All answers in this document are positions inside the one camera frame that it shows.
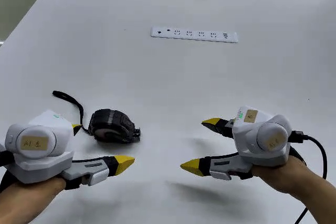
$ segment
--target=white table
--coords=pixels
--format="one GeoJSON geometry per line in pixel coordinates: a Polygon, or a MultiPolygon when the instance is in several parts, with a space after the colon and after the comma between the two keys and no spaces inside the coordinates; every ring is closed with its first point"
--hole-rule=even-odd
{"type": "MultiPolygon", "coordinates": [[[[81,132],[75,158],[136,158],[121,176],[65,191],[33,223],[294,223],[303,205],[260,179],[195,177],[180,163],[228,154],[234,143],[201,126],[241,105],[285,115],[315,136],[336,184],[335,0],[37,0],[0,48],[0,132],[46,109],[79,121],[85,107],[124,111],[134,145],[81,132]],[[151,38],[152,26],[238,32],[238,44],[151,38]]],[[[295,145],[322,171],[319,150],[295,145]]],[[[314,223],[309,214],[302,223],[314,223]]]]}

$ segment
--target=handwritten label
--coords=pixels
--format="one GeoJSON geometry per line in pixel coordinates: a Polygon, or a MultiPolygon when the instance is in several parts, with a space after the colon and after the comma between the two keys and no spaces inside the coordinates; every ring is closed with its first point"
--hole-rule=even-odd
{"type": "Polygon", "coordinates": [[[244,123],[254,123],[257,117],[257,110],[247,110],[244,123]]]}
{"type": "Polygon", "coordinates": [[[48,137],[46,136],[23,136],[21,150],[46,151],[48,149],[48,137]]]}
{"type": "Polygon", "coordinates": [[[277,134],[274,134],[269,138],[269,140],[266,141],[266,147],[269,151],[272,151],[275,147],[283,144],[286,141],[286,138],[283,134],[278,132],[277,134]]]}

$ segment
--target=power outlet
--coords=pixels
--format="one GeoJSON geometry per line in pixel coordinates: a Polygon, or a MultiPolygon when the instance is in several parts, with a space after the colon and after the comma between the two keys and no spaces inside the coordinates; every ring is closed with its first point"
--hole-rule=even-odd
{"type": "Polygon", "coordinates": [[[160,38],[238,43],[237,33],[227,33],[225,31],[203,31],[172,27],[152,27],[151,36],[160,38]]]}

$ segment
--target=black tape measure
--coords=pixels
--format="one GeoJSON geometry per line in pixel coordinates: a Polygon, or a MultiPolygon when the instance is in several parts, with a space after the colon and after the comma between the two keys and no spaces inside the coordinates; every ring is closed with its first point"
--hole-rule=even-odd
{"type": "Polygon", "coordinates": [[[129,117],[110,109],[97,110],[92,116],[89,128],[83,126],[84,109],[77,100],[60,91],[53,91],[54,96],[76,105],[80,113],[80,126],[97,141],[114,143],[134,143],[140,141],[140,129],[136,129],[129,117]]]}

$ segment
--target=human hand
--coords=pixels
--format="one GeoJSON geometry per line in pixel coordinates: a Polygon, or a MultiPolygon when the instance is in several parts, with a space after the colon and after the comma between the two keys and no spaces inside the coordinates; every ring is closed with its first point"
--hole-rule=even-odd
{"type": "Polygon", "coordinates": [[[260,177],[264,182],[275,190],[291,194],[299,198],[305,192],[305,181],[312,176],[316,176],[308,167],[298,158],[289,156],[284,166],[264,167],[253,166],[252,174],[260,177]]]}
{"type": "Polygon", "coordinates": [[[24,185],[15,183],[0,194],[0,224],[27,224],[62,191],[62,178],[24,185]]]}

